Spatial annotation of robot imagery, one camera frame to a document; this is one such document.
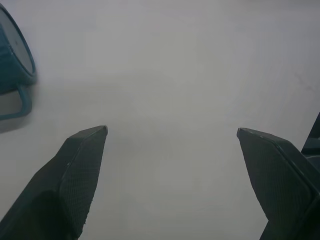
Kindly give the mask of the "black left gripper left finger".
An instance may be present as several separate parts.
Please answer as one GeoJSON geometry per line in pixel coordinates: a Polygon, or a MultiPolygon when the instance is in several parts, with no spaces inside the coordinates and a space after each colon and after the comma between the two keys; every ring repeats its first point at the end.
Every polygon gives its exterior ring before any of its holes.
{"type": "Polygon", "coordinates": [[[78,240],[97,189],[108,128],[68,137],[0,220],[0,240],[78,240]]]}

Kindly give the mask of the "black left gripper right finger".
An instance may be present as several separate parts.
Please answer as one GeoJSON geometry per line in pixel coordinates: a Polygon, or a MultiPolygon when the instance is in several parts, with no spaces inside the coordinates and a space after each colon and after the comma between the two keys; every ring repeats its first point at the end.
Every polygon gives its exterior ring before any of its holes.
{"type": "Polygon", "coordinates": [[[320,240],[320,170],[288,140],[239,128],[255,196],[267,218],[259,240],[320,240]]]}

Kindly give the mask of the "dark object at table edge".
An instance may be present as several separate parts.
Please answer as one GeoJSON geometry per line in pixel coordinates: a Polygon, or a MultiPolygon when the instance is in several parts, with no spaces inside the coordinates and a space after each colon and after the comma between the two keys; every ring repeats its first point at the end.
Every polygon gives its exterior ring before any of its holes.
{"type": "Polygon", "coordinates": [[[320,170],[320,113],[305,141],[301,153],[320,170]]]}

